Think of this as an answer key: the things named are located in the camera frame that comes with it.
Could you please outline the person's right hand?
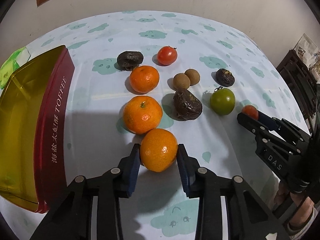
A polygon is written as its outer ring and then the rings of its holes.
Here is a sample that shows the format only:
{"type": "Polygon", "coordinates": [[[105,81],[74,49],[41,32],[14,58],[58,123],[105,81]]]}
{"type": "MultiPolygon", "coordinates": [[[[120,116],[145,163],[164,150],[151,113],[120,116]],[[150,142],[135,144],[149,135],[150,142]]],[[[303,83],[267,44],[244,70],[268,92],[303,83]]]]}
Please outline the person's right hand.
{"type": "Polygon", "coordinates": [[[274,202],[277,205],[275,213],[283,225],[289,223],[292,228],[301,229],[312,217],[314,202],[310,197],[304,193],[291,193],[282,181],[279,183],[274,202]]]}

